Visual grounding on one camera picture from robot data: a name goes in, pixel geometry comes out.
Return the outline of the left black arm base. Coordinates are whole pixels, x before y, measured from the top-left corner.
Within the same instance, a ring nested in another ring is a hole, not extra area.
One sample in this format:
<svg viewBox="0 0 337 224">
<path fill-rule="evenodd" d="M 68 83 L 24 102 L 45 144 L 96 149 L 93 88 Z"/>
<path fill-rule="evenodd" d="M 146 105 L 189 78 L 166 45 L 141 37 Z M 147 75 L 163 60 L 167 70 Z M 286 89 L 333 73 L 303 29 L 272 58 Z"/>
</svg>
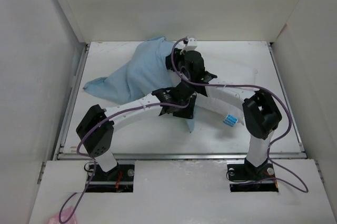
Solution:
<svg viewBox="0 0 337 224">
<path fill-rule="evenodd" d="M 85 192 L 131 193 L 135 175 L 134 164 L 119 164 L 114 170 L 104 172 L 99 165 Z"/>
</svg>

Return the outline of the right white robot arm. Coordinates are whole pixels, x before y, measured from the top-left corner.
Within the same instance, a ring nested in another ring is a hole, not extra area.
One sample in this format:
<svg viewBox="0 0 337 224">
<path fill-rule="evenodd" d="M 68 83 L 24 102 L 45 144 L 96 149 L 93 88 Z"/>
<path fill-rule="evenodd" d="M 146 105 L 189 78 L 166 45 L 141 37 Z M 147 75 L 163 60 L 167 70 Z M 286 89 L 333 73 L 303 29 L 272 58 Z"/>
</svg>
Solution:
<svg viewBox="0 0 337 224">
<path fill-rule="evenodd" d="M 282 119 L 272 96 L 265 90 L 246 90 L 231 87 L 208 72 L 197 51 L 174 49 L 165 58 L 168 70 L 182 76 L 171 92 L 178 99 L 194 93 L 194 105 L 222 114 L 224 123 L 241 123 L 250 133 L 249 150 L 245 158 L 244 173 L 251 179 L 262 174 L 267 164 L 267 151 L 274 131 Z"/>
</svg>

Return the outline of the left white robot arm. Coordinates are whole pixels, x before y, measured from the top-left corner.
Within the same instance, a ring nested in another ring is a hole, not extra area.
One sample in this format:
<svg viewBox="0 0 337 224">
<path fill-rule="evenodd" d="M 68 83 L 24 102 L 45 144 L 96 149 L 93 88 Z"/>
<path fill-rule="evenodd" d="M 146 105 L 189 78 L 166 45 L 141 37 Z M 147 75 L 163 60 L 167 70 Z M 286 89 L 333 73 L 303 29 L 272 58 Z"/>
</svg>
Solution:
<svg viewBox="0 0 337 224">
<path fill-rule="evenodd" d="M 157 89 L 143 98 L 115 106 L 89 108 L 76 128 L 76 133 L 87 155 L 100 168 L 104 179 L 114 179 L 120 165 L 112 151 L 113 133 L 141 119 L 172 114 L 178 118 L 192 119 L 196 94 L 193 87 L 180 82 L 176 87 Z"/>
</svg>

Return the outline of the light blue pillowcase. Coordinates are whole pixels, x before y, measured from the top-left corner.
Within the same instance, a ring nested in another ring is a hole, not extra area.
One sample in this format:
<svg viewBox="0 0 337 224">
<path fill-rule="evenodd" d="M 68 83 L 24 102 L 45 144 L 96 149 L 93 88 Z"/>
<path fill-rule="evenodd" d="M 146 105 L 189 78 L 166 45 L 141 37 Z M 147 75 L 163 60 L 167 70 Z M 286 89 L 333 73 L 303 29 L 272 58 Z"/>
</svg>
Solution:
<svg viewBox="0 0 337 224">
<path fill-rule="evenodd" d="M 106 77 L 87 82 L 86 93 L 104 100 L 125 104 L 149 93 L 173 87 L 165 59 L 171 55 L 174 42 L 156 37 L 137 46 L 132 58 Z"/>
</svg>

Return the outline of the white pillow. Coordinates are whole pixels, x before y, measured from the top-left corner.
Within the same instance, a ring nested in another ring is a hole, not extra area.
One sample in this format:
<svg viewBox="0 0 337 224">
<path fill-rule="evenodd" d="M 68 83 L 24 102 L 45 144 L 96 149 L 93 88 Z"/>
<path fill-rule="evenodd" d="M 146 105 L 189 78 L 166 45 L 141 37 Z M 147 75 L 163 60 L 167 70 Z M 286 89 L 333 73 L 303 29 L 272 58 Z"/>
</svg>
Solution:
<svg viewBox="0 0 337 224">
<path fill-rule="evenodd" d="M 253 85 L 255 84 L 257 70 L 232 60 L 217 58 L 210 53 L 202 53 L 205 69 L 217 78 L 211 81 L 211 84 L 222 85 Z M 244 95 L 239 92 L 236 97 L 231 98 L 228 95 L 224 99 L 218 98 L 218 91 L 221 87 L 206 87 L 207 96 L 197 94 L 195 105 L 198 108 L 204 108 L 222 115 L 225 119 L 230 115 L 237 119 L 237 122 L 244 125 L 244 114 L 242 104 L 238 98 L 243 99 Z"/>
</svg>

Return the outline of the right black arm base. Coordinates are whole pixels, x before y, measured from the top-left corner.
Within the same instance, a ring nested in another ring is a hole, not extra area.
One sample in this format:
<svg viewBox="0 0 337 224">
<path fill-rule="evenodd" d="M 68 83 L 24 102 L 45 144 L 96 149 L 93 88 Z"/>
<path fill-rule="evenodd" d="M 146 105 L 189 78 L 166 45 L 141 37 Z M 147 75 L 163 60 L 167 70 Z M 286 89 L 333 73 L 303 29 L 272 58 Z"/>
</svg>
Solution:
<svg viewBox="0 0 337 224">
<path fill-rule="evenodd" d="M 266 160 L 255 167 L 246 159 L 229 161 L 226 178 L 231 192 L 278 192 L 273 164 Z"/>
</svg>

